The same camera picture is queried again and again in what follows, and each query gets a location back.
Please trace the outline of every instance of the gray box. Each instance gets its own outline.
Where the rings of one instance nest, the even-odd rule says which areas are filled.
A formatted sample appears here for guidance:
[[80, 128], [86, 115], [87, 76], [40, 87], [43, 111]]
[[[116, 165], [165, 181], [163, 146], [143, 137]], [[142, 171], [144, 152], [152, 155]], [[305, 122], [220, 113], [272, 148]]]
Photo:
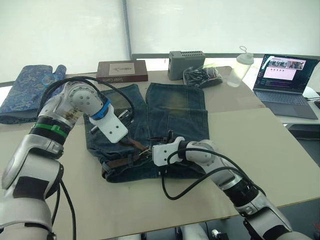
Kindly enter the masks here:
[[205, 63], [205, 59], [206, 55], [202, 51], [171, 51], [169, 53], [169, 79], [181, 80], [185, 69], [199, 68]]

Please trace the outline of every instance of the black cable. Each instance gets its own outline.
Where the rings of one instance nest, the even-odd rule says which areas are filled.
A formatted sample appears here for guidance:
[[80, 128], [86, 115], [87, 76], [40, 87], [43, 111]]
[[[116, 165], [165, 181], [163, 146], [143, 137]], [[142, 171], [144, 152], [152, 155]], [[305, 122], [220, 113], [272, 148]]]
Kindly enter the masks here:
[[106, 85], [107, 87], [113, 89], [114, 91], [116, 91], [117, 93], [122, 95], [128, 101], [128, 103], [130, 104], [131, 111], [132, 111], [131, 116], [132, 116], [132, 119], [134, 118], [134, 116], [135, 116], [135, 106], [134, 106], [133, 102], [130, 100], [129, 97], [127, 97], [121, 90], [117, 89], [116, 87], [112, 86], [111, 84], [109, 84], [107, 82], [104, 82], [104, 81], [101, 81], [101, 80], [97, 80], [94, 77], [90, 77], [90, 76], [74, 76], [74, 77], [66, 78], [64, 80], [56, 81], [56, 82], [52, 83], [51, 85], [49, 85], [48, 88], [44, 91], [44, 93], [42, 95], [42, 98], [40, 100], [39, 108], [38, 108], [38, 111], [37, 111], [37, 116], [39, 115], [40, 111], [44, 107], [46, 101], [49, 99], [49, 97], [51, 97], [51, 94], [57, 88], [59, 88], [60, 86], [64, 85], [67, 82], [77, 82], [77, 81], [84, 82], [84, 83], [90, 85], [91, 87], [93, 87], [97, 91], [97, 93], [99, 95], [103, 96], [103, 94], [99, 91], [99, 89], [88, 80], [93, 80], [93, 81], [96, 81], [96, 82], [98, 82], [100, 84]]
[[60, 184], [58, 184], [58, 188], [56, 190], [56, 200], [55, 200], [55, 206], [51, 218], [52, 226], [55, 223], [57, 212], [58, 212], [58, 207], [59, 207], [59, 202], [60, 202]]
[[232, 170], [235, 171], [237, 173], [239, 173], [242, 177], [246, 178], [245, 175], [239, 171], [238, 169], [232, 167], [232, 166], [222, 166], [222, 167], [218, 167], [216, 169], [213, 169], [212, 171], [208, 172], [206, 175], [202, 176], [201, 178], [199, 178], [197, 181], [195, 181], [194, 183], [192, 183], [190, 186], [188, 186], [184, 191], [182, 191], [180, 194], [178, 194], [177, 196], [170, 196], [166, 190], [166, 186], [165, 186], [165, 176], [163, 174], [161, 174], [161, 182], [162, 182], [162, 189], [163, 192], [165, 194], [165, 196], [170, 199], [170, 200], [177, 200], [179, 198], [181, 198], [182, 196], [184, 196], [185, 194], [187, 194], [191, 189], [193, 189], [195, 186], [197, 186], [199, 183], [201, 183], [203, 180], [205, 180], [207, 177], [211, 176], [212, 174], [215, 174], [216, 172], [222, 171], [222, 170]]
[[248, 175], [245, 173], [245, 171], [243, 171], [243, 170], [241, 169], [241, 167], [239, 167], [239, 166], [238, 166], [234, 161], [232, 161], [229, 157], [227, 157], [227, 156], [225, 156], [225, 155], [222, 155], [222, 154], [220, 154], [220, 153], [217, 153], [217, 152], [215, 152], [215, 151], [211, 151], [211, 150], [207, 150], [207, 149], [201, 149], [201, 148], [195, 148], [195, 147], [182, 148], [182, 149], [179, 149], [179, 150], [177, 150], [177, 151], [174, 151], [173, 153], [171, 153], [171, 154], [168, 156], [168, 158], [167, 158], [167, 163], [168, 163], [168, 165], [171, 164], [171, 163], [170, 163], [170, 159], [171, 159], [174, 155], [179, 154], [179, 153], [185, 153], [185, 152], [187, 152], [187, 151], [198, 151], [198, 152], [203, 152], [203, 153], [209, 153], [209, 154], [216, 155], [216, 156], [218, 156], [218, 157], [220, 157], [220, 158], [223, 158], [223, 159], [227, 160], [229, 163], [233, 164], [233, 165], [245, 176], [245, 178], [252, 183], [253, 186], [255, 186], [258, 190], [260, 190], [260, 191], [263, 193], [263, 195], [266, 196], [265, 191], [264, 191], [261, 187], [259, 187], [258, 185], [256, 185], [256, 184], [250, 179], [250, 177], [248, 177]]
[[209, 235], [209, 228], [208, 228], [208, 224], [207, 224], [207, 222], [206, 222], [206, 221], [205, 221], [204, 223], [205, 223], [205, 227], [206, 227], [206, 234], [207, 234], [208, 238], [209, 238], [209, 239], [211, 239], [211, 238], [210, 238], [210, 235]]
[[62, 181], [62, 179], [61, 179], [60, 184], [61, 184], [62, 190], [64, 191], [66, 200], [68, 201], [68, 204], [69, 204], [69, 207], [70, 207], [70, 210], [71, 210], [71, 216], [72, 216], [72, 239], [76, 240], [77, 239], [77, 229], [76, 229], [76, 213], [75, 213], [74, 205], [72, 204], [71, 198], [69, 196], [67, 188], [66, 188], [66, 186], [64, 184], [64, 181]]

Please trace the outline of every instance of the laptop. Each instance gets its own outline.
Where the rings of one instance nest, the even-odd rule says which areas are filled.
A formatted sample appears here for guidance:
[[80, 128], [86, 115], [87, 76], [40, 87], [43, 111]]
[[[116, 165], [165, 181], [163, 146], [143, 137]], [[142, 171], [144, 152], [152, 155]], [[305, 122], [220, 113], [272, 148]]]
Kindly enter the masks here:
[[303, 92], [316, 59], [266, 54], [253, 92], [275, 115], [318, 119]]

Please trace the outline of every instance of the jeans pocket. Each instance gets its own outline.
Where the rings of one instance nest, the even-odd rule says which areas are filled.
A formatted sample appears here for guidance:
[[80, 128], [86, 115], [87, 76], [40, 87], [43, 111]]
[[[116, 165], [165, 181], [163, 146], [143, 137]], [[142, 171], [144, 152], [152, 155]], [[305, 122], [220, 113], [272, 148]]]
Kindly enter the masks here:
[[173, 130], [175, 138], [184, 137], [186, 141], [200, 141], [204, 137], [203, 118], [169, 115], [166, 130]]

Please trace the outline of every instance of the white bottle cap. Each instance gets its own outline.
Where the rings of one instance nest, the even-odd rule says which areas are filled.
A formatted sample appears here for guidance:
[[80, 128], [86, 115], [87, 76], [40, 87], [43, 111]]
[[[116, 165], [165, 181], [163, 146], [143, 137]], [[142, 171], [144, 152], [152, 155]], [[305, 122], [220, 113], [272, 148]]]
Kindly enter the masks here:
[[254, 55], [250, 52], [247, 52], [247, 48], [245, 46], [240, 46], [240, 49], [245, 53], [240, 54], [236, 57], [236, 61], [243, 65], [251, 65], [254, 63]]

